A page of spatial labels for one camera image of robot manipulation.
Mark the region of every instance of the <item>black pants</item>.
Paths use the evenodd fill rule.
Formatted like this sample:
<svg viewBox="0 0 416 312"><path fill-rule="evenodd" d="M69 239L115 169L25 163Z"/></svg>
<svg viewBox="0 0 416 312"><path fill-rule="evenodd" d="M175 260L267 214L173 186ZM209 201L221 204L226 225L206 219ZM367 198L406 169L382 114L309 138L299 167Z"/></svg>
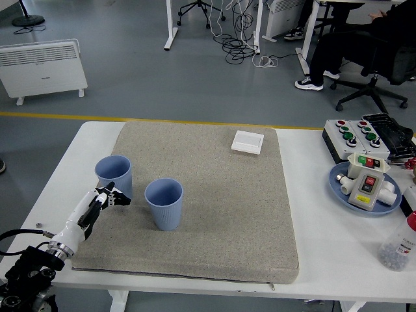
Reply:
<svg viewBox="0 0 416 312"><path fill-rule="evenodd" d="M368 25L348 25L342 32L325 34L319 40L309 67L312 83L322 84L324 71L339 73L343 58L366 64L372 57L374 43L358 36L355 31L367 31Z"/></svg>
<svg viewBox="0 0 416 312"><path fill-rule="evenodd" d="M312 13L312 6L314 0L305 0L304 6L300 13L298 27L305 28L307 19ZM333 7L331 15L333 16L333 24L335 28L338 25L346 23L350 10L359 8L363 3L330 3Z"/></svg>

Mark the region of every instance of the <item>sneaker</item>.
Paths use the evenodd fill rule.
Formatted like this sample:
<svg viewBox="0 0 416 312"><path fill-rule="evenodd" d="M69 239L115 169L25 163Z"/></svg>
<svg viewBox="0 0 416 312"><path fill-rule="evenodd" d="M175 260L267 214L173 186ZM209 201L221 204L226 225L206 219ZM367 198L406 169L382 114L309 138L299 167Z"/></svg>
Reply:
<svg viewBox="0 0 416 312"><path fill-rule="evenodd" d="M297 27L289 31L289 33L284 36L286 40L300 40L304 38L304 28Z"/></svg>
<svg viewBox="0 0 416 312"><path fill-rule="evenodd" d="M328 70L324 71L324 76L329 77L331 79L335 79L335 80L339 79L339 73L332 73Z"/></svg>
<svg viewBox="0 0 416 312"><path fill-rule="evenodd" d="M6 170L6 164L4 161L1 160L0 158L0 173L2 173L3 171Z"/></svg>
<svg viewBox="0 0 416 312"><path fill-rule="evenodd" d="M300 90L315 90L315 91L319 91L322 90L324 88L324 83L322 83L321 85L317 86L315 84L312 83L312 80L310 77L306 77L304 80L302 81L297 81L294 83L294 86L297 87Z"/></svg>

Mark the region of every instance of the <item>gray floor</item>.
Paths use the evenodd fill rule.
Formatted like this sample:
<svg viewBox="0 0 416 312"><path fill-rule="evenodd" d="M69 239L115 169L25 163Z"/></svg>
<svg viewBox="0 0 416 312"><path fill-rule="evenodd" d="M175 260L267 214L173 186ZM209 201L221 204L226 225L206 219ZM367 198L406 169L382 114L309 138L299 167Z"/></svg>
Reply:
<svg viewBox="0 0 416 312"><path fill-rule="evenodd" d="M174 12L188 3L173 2ZM378 112L368 97L336 112L337 100L352 90L341 86L330 90L330 81L325 81L321 92L295 89L294 81L303 77L296 56L282 58L277 68L269 69L255 68L250 58L239 65L228 64L199 10L183 18L171 50L164 51L168 30L163 0L26 0L25 4L30 14L43 15L46 30L15 35L17 28L11 21L18 13L3 11L0 46L76 38L88 88L83 98L75 91L33 96L17 107L16 99L10 99L0 84L0 158L7 165L0 176L1 233L22 225L77 130L88 120L118 117L323 127L327 119L356 120ZM353 11L350 20L361 21L367 10L373 8L365 5ZM233 34L232 13L225 15L224 33ZM281 38L276 43L261 40L261 54L284 56L298 46L299 42ZM342 71L341 77L347 80L368 81L353 64L343 66ZM386 99L385 104L400 124L414 128L415 83L391 87L381 78L380 86L409 97L406 110L395 100ZM2 242L0 248L7 249L9 244ZM60 311L108 311L111 304L106 291L59 289L58 293ZM331 309L332 302L306 306L299 300L133 292L126 311ZM334 311L340 311L338 303ZM367 304L362 311L404 311L404 305Z"/></svg>

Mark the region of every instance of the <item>plastic bottle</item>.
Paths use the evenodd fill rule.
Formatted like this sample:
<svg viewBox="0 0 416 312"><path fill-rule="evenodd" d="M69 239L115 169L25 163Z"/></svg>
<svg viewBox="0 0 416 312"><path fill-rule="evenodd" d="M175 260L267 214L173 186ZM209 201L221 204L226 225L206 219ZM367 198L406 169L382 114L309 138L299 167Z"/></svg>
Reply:
<svg viewBox="0 0 416 312"><path fill-rule="evenodd" d="M393 271L403 271L416 254L416 211L380 246L378 259Z"/></svg>

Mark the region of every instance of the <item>desk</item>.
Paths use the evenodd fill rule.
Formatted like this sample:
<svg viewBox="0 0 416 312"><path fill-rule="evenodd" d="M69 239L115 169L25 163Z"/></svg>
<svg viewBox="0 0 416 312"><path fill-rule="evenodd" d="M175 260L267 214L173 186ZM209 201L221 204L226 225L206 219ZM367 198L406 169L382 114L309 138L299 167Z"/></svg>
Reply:
<svg viewBox="0 0 416 312"><path fill-rule="evenodd" d="M168 41L164 45L164 50L169 51L170 46L172 45L176 33L177 27L173 26L173 18L172 18L172 0L166 0L166 8L168 14ZM257 47L256 53L260 54L260 43L259 43L259 36L260 36L260 27L261 27L261 16L263 15L263 1L259 0L259 9L257 10L257 21L255 24L255 31L253 34L254 46Z"/></svg>
<svg viewBox="0 0 416 312"><path fill-rule="evenodd" d="M295 49L300 65L302 67L302 70L304 71L305 75L309 75L309 66L307 65L306 58L307 53L309 52L309 46L311 45L312 40L312 34L313 34L313 28L315 27L315 23L317 21L318 16L318 9L319 9L319 3L320 2L326 2L323 0L315 0L313 2L312 6L312 13L309 17L309 22L307 24L305 39L304 39L304 45L302 48L297 47ZM381 5L384 4L390 4L390 5L399 5L403 2L403 0L391 0L391 1L378 1L378 0L331 0L331 2L344 2L344 3L380 3Z"/></svg>
<svg viewBox="0 0 416 312"><path fill-rule="evenodd" d="M124 123L86 122L53 172L29 213L23 228L43 224L58 233L65 221L98 179L95 164L110 155ZM355 312L365 302L416 303L413 289L416 265L404 272L386 269L376 252L404 220L400 210L367 218L339 203L328 185L333 160L321 137L322 131L277 130L300 271L289 285L233 283L206 279L133 276L71 270L71 261L57 276L57 287L108 289L114 301L111 311L123 311L128 291L217 294L269 298L342 301L343 311ZM394 166L389 175L402 190L411 184L411 170ZM9 251L26 249L44 241L40 235L18 235ZM0 278L17 257L0 263Z"/></svg>

